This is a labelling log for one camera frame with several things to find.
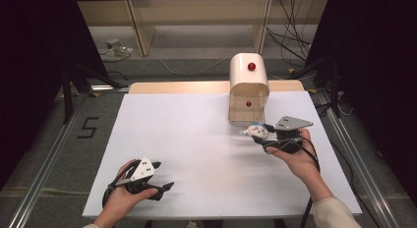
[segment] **clear plastic box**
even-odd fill
[[[230,62],[229,122],[249,127],[265,122],[269,86],[264,59],[256,53],[240,53]]]

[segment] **white table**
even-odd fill
[[[309,194],[286,164],[264,153],[227,120],[228,93],[126,94],[83,216],[97,217],[107,185],[121,165],[149,157],[162,164],[150,183],[175,182],[161,201],[146,200],[130,217],[152,220],[283,218],[302,215]],[[361,213],[306,91],[271,92],[266,119],[283,115],[309,127],[333,193]]]

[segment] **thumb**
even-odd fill
[[[135,199],[138,202],[142,201],[142,200],[147,200],[150,197],[152,197],[153,195],[155,195],[156,193],[157,193],[157,189],[154,189],[154,188],[147,189],[147,190],[144,190],[144,191],[138,193],[137,195],[135,195]]]

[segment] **red circle marker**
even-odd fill
[[[248,64],[248,70],[249,71],[254,71],[256,68],[257,68],[257,66],[254,63]]]

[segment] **metal frame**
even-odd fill
[[[89,95],[87,93],[83,93],[79,94],[79,96],[77,97],[77,102],[75,104],[76,110],[74,111],[74,114],[69,119],[67,124],[65,124],[61,128],[61,131],[57,139],[55,140],[54,145],[49,150],[49,153],[43,161],[43,164],[36,177],[34,178],[34,181],[31,184],[27,194],[22,199],[21,204],[17,208],[16,213],[9,224],[10,228],[25,227],[25,224],[29,219],[31,211],[33,210],[34,205],[36,204],[37,199],[40,196],[42,188],[47,182],[48,177],[55,165],[55,162],[62,148],[64,147],[65,142],[67,141],[69,133],[71,132],[74,126],[78,113],[80,112],[80,109],[83,106],[86,99],[88,98],[88,96]]]
[[[330,102],[330,99],[325,93],[319,93],[321,103]],[[340,118],[337,118],[332,111],[328,111],[328,115],[340,141],[343,144],[344,150],[347,152],[351,165],[364,186],[369,199],[374,206],[375,211],[383,222],[384,227],[400,227],[398,221],[395,219],[392,209],[390,208],[387,200],[374,178],[371,172],[368,170],[364,160],[362,159],[355,143],[350,138]]]

